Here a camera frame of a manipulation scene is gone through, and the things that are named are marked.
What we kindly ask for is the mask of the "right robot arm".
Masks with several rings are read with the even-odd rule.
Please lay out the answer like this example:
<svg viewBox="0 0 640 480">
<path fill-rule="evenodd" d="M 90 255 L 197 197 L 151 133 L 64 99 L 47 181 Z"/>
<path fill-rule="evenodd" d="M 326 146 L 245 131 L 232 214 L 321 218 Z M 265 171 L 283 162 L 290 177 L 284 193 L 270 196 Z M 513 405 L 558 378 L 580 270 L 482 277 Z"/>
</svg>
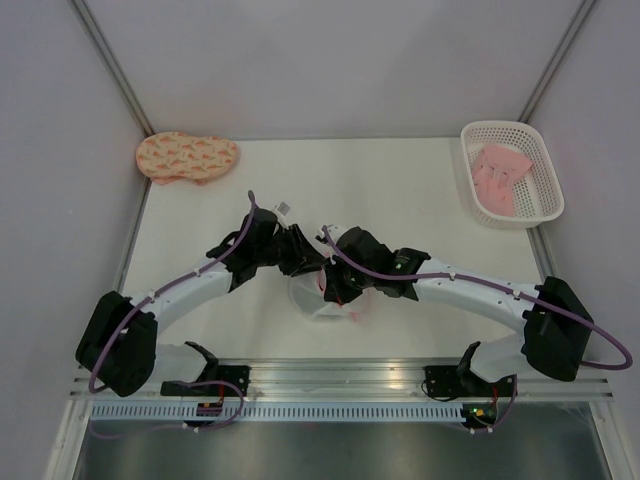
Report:
<svg viewBox="0 0 640 480">
<path fill-rule="evenodd" d="M 481 276 L 423 251 L 390 250 L 359 227 L 325 226 L 316 238 L 331 251 L 324 267 L 327 302 L 348 304 L 375 289 L 456 307 L 509 329 L 499 340 L 467 347 L 456 371 L 463 392 L 478 395 L 528 371 L 563 382 L 577 377 L 593 320 L 564 280 L 548 276 L 536 285 Z"/>
</svg>

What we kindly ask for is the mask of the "white mesh laundry bag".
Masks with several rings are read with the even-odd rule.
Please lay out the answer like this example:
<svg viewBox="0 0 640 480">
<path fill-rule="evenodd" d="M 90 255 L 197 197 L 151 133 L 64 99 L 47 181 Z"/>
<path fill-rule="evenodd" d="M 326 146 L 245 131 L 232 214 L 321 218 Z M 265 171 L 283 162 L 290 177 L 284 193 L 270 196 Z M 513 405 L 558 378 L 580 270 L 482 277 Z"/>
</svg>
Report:
<svg viewBox="0 0 640 480">
<path fill-rule="evenodd" d="M 323 269 L 299 277 L 291 277 L 288 281 L 289 299 L 302 314 L 313 320 L 348 318 L 358 321 L 370 310 L 371 295 L 368 292 L 346 305 L 337 305 L 323 299 L 324 288 Z"/>
</svg>

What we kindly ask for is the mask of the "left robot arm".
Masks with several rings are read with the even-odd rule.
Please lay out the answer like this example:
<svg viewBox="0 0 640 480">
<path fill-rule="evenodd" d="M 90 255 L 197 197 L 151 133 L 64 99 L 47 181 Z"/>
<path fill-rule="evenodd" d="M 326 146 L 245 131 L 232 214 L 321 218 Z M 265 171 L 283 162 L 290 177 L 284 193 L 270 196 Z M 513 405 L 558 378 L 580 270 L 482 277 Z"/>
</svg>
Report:
<svg viewBox="0 0 640 480">
<path fill-rule="evenodd" d="M 237 290 L 262 267 L 298 277 L 319 271 L 324 262 L 298 225 L 284 226 L 274 212 L 255 208 L 239 230 L 166 285 L 134 296 L 104 294 L 75 359 L 89 371 L 93 393 L 127 397 L 152 382 L 209 395 L 218 384 L 215 355 L 194 341 L 161 345 L 159 335 L 200 305 Z"/>
</svg>

